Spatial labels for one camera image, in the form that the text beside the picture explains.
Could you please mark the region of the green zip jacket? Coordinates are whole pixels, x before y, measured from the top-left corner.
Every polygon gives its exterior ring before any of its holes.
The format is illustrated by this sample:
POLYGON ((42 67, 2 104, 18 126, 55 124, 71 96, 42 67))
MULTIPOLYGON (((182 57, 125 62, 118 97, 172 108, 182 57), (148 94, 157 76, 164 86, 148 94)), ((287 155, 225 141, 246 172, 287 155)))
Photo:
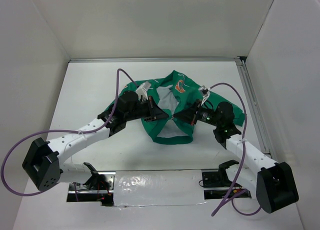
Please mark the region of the green zip jacket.
MULTIPOLYGON (((183 145, 191 143, 194 139, 196 124, 184 123, 174 118, 174 114, 189 108, 196 101, 201 102, 202 94, 198 90, 201 86, 185 74, 174 70, 164 78, 133 81, 127 84, 117 96, 120 97, 125 91, 136 92, 136 89, 146 81, 151 83, 151 87, 147 91, 148 97, 152 96, 157 106, 168 114, 167 119, 158 121, 146 122, 140 119, 146 133, 157 144, 183 145)), ((208 100, 202 107, 215 109, 220 102, 232 104, 235 116, 233 123, 236 128, 245 124, 244 110, 211 90, 208 100)))

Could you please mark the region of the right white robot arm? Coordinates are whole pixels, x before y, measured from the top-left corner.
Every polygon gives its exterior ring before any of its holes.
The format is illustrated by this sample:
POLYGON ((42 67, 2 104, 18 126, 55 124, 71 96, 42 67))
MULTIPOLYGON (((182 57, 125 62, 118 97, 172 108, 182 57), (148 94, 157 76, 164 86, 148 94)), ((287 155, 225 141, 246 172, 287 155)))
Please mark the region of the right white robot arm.
POLYGON ((242 164, 232 162, 227 169, 219 172, 220 184, 230 186, 236 181, 249 190, 269 214, 296 203, 299 195, 291 167, 286 162, 278 163, 269 158, 245 140, 243 132, 234 124, 233 110, 229 102, 223 101, 213 110, 202 107, 198 100, 191 107, 174 114, 174 117, 190 125, 201 121, 215 126, 213 134, 216 141, 243 160, 248 169, 238 171, 242 164))

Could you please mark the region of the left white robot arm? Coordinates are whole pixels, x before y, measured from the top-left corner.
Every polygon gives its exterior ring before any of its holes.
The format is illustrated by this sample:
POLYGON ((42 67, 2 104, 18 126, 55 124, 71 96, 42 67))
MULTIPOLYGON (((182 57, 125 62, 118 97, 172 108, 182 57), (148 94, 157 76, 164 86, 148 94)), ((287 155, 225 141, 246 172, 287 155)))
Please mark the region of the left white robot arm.
POLYGON ((29 147, 22 168, 36 188, 44 192, 66 176, 67 170, 63 169, 63 164, 79 151, 117 134, 129 121, 142 119, 154 122, 168 117, 152 96, 143 99, 134 91, 125 91, 113 105, 75 133, 49 141, 41 137, 35 139, 29 147))

